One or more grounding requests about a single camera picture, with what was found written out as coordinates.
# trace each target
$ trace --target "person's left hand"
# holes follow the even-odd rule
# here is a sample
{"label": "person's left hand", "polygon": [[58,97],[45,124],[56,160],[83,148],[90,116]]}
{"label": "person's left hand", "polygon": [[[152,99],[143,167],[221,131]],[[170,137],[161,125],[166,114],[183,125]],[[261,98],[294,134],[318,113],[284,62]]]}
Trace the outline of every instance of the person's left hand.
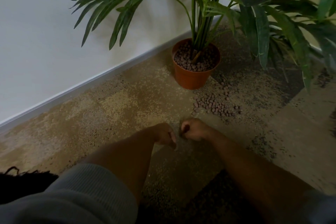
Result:
{"label": "person's left hand", "polygon": [[169,124],[160,123],[149,127],[149,129],[155,135],[155,143],[160,145],[169,145],[173,149],[176,148],[176,137]]}

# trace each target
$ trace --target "forearm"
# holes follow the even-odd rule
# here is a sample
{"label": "forearm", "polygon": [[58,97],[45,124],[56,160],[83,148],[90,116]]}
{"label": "forearm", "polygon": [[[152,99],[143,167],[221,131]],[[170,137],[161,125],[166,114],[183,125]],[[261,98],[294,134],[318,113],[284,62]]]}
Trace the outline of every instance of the forearm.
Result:
{"label": "forearm", "polygon": [[302,205],[304,193],[313,189],[295,175],[244,149],[214,129],[209,131],[206,140],[217,150],[241,191],[270,222]]}
{"label": "forearm", "polygon": [[84,162],[110,170],[130,189],[139,203],[154,142],[155,135],[146,128],[122,141],[104,146]]}

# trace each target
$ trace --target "person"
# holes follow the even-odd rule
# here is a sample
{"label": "person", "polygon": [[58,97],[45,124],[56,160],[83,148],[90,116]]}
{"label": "person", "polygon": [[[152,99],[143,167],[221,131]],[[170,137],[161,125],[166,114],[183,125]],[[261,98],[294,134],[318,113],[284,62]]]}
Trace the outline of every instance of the person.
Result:
{"label": "person", "polygon": [[[336,223],[335,197],[316,191],[199,119],[185,120],[181,133],[213,145],[229,175],[267,223]],[[155,143],[176,147],[168,124],[106,145],[44,192],[1,205],[1,223],[135,223]]]}

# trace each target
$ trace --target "person's right arm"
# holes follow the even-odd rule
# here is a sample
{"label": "person's right arm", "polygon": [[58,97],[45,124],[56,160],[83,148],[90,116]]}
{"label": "person's right arm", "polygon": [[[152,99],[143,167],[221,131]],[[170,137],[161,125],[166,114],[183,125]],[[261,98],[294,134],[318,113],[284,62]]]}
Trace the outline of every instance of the person's right arm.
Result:
{"label": "person's right arm", "polygon": [[288,220],[307,200],[306,192],[314,190],[295,175],[246,150],[199,119],[184,121],[181,129],[187,139],[203,138],[214,146],[226,171],[269,223]]}

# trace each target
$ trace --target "plant pot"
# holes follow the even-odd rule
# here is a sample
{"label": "plant pot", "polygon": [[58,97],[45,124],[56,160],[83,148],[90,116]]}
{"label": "plant pot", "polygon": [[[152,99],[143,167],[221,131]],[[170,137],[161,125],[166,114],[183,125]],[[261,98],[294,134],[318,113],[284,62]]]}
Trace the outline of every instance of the plant pot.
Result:
{"label": "plant pot", "polygon": [[219,52],[218,48],[215,45],[209,44],[209,46],[211,48],[213,48],[214,53],[216,55],[216,65],[215,65],[215,67],[213,69],[205,71],[205,72],[193,72],[193,71],[186,70],[186,69],[180,67],[174,61],[174,56],[175,56],[176,52],[178,51],[180,45],[185,44],[188,41],[191,41],[191,38],[184,39],[184,40],[176,43],[173,47],[172,59],[173,59],[174,69],[175,69],[175,80],[177,81],[177,83],[181,87],[183,87],[187,90],[197,90],[197,89],[204,86],[208,77],[211,75],[213,70],[215,70],[216,67],[219,65],[219,63],[221,61],[221,53]]}

